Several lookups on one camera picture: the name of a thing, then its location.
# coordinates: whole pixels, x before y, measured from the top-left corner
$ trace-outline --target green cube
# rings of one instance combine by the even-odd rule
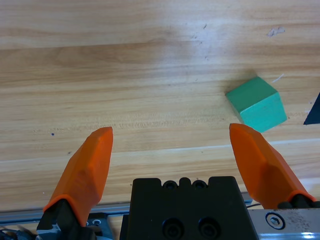
[[[228,92],[226,97],[239,120],[260,133],[287,120],[278,91],[258,76]]]

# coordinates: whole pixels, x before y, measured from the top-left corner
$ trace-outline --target wooden table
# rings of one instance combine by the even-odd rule
[[[244,191],[225,93],[256,75],[288,116],[263,135],[320,198],[320,127],[303,125],[320,91],[319,13],[318,0],[0,1],[0,211],[46,205],[104,126],[103,203],[128,201],[135,178],[235,176]]]

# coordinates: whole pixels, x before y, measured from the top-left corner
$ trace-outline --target orange rubber fingertip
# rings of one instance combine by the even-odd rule
[[[70,158],[43,211],[65,199],[84,227],[91,208],[102,198],[110,168],[112,146],[112,127],[99,128],[91,133]]]

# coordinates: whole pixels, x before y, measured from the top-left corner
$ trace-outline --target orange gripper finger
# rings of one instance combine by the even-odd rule
[[[98,204],[104,192],[112,145],[112,127],[103,127],[91,133],[70,158],[43,211],[65,199],[80,225],[86,226],[91,208]]]
[[[284,158],[249,126],[232,123],[230,140],[236,164],[249,195],[265,209],[276,209],[302,194],[312,201]]]

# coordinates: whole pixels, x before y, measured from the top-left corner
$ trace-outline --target metal rail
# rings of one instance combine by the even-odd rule
[[[91,212],[122,216],[129,214],[129,209],[130,203],[123,202],[97,205]],[[320,208],[249,209],[248,212],[261,240],[320,240]],[[0,226],[37,223],[42,214],[41,209],[0,212]]]

